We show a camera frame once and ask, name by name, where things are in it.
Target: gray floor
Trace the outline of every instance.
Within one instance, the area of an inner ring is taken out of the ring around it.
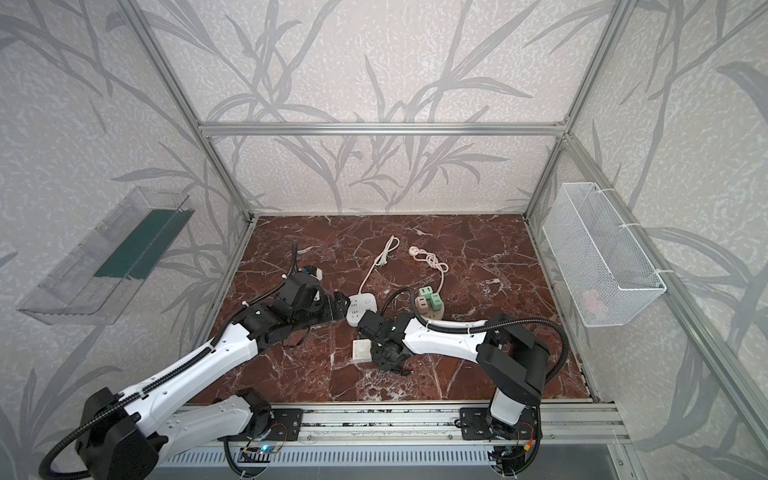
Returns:
[[[605,445],[543,445],[521,480],[617,480]],[[156,468],[150,480],[235,480],[228,468]],[[259,480],[496,480],[490,467],[302,467],[267,468]]]

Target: white wire mesh basket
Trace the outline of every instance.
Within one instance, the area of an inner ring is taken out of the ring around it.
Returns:
[[[667,291],[597,184],[562,184],[542,229],[586,326],[624,325]]]

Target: green mat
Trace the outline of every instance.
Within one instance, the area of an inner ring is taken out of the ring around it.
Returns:
[[[94,276],[146,280],[165,250],[187,224],[194,210],[150,211]]]

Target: wall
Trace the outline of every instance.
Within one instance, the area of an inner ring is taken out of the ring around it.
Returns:
[[[245,227],[110,2],[0,5],[0,477],[27,480],[83,401],[191,347]],[[196,210],[118,321],[48,326],[18,302],[136,185]],[[82,469],[73,455],[62,469]]]
[[[764,392],[768,2],[638,2],[575,133]],[[758,449],[662,300],[585,329],[531,224],[598,394],[649,478],[768,478]]]
[[[552,122],[614,1],[139,3],[205,121]],[[253,209],[283,213],[521,213],[553,143],[216,140]]]

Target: wallpaper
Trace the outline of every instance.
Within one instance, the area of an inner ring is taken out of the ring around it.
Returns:
[[[140,0],[205,121],[560,121],[614,0]]]
[[[83,401],[185,353],[246,224],[110,2],[0,5],[0,478],[27,480]],[[187,226],[114,325],[49,326],[19,301],[135,186]],[[73,453],[57,462],[82,469]]]
[[[521,214],[553,144],[553,137],[226,137],[217,149],[254,211]]]
[[[767,14],[637,8],[576,130],[766,394]]]
[[[650,480],[768,478],[762,453],[663,298],[625,326],[586,328],[541,230],[560,184],[585,181],[562,154],[530,217],[531,233],[584,373],[616,402]]]

